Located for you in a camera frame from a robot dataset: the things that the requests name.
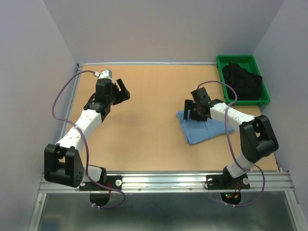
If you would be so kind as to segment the light blue long sleeve shirt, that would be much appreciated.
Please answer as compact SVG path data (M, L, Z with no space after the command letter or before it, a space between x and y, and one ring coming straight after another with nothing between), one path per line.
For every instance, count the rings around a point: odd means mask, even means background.
M185 141L189 145L195 145L208 139L226 134L225 124L208 119L207 121L195 121L192 119L184 119L184 111L178 111L176 117L180 122Z

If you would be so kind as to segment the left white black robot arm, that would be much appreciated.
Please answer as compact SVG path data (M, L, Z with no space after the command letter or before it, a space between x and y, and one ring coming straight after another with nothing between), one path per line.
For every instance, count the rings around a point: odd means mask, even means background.
M44 178L46 181L76 188L90 182L101 190L107 185L102 167L89 167L82 163L80 152L87 148L85 141L110 113L111 106L130 98L122 79L113 82L109 77L96 82L96 91L84 106L79 119L56 144L44 150Z

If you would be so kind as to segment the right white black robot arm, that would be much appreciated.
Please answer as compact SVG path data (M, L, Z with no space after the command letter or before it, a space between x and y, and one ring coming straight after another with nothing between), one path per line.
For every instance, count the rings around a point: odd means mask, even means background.
M222 174L209 175L205 182L208 190L232 190L250 187L247 173L262 158L278 150L279 145L269 119L235 110L219 99L210 99L205 88L191 92L185 100L183 119L208 122L214 119L225 123L240 134L241 153L224 167Z

